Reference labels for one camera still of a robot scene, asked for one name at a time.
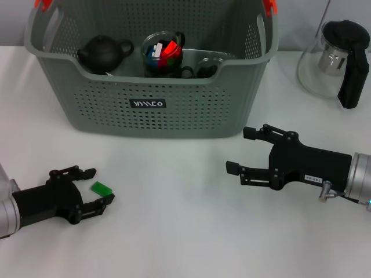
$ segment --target green block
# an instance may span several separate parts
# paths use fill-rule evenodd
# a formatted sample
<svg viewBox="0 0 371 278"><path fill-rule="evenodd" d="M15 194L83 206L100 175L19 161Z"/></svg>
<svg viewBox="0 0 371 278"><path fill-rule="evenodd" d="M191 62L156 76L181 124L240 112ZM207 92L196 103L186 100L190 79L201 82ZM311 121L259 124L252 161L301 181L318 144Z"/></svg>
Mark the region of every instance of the green block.
<svg viewBox="0 0 371 278"><path fill-rule="evenodd" d="M113 193L111 188L106 187L98 181L92 186L91 190L102 197L106 197Z"/></svg>

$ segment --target teapot lid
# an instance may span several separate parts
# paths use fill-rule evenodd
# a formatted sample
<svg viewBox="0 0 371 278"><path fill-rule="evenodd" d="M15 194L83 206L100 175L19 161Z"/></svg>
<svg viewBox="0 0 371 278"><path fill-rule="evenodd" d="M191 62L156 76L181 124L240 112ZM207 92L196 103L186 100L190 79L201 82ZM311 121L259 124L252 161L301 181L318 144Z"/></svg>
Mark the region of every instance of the teapot lid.
<svg viewBox="0 0 371 278"><path fill-rule="evenodd" d="M86 48L91 53L106 53L115 50L118 47L117 43L109 36L96 36L91 39Z"/></svg>
<svg viewBox="0 0 371 278"><path fill-rule="evenodd" d="M354 45L367 49L370 44L367 30L349 20L330 21L323 26L322 33L331 45L348 52L352 51Z"/></svg>

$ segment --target white wall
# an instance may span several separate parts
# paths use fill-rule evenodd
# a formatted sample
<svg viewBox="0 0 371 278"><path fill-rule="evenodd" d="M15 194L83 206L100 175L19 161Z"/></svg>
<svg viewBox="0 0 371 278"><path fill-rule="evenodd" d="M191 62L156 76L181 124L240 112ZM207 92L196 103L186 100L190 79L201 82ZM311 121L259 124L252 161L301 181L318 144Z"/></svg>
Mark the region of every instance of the white wall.
<svg viewBox="0 0 371 278"><path fill-rule="evenodd" d="M276 1L280 49L304 49L316 33L328 0ZM0 0L0 45L22 45L33 6L34 0ZM328 18L337 18L336 14L338 19L352 19L371 30L371 0L332 0Z"/></svg>

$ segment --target black teapot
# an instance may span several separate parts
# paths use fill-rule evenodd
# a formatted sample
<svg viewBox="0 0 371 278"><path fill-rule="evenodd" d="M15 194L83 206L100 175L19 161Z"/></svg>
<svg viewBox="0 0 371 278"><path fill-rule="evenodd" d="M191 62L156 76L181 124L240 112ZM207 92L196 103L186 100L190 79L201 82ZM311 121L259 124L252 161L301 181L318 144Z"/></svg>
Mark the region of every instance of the black teapot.
<svg viewBox="0 0 371 278"><path fill-rule="evenodd" d="M77 50L77 55L94 74L106 74L116 69L133 51L134 44L128 39L117 42L109 36L96 36L83 49Z"/></svg>

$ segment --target basket label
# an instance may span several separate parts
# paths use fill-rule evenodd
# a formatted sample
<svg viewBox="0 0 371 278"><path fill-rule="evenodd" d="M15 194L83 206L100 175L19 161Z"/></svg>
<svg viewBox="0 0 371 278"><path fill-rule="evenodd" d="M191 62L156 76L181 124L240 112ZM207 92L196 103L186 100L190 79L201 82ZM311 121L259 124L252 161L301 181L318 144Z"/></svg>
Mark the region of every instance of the basket label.
<svg viewBox="0 0 371 278"><path fill-rule="evenodd" d="M158 99L141 99L141 100L134 100L130 99L130 106L132 108L166 108L166 101L164 98Z"/></svg>

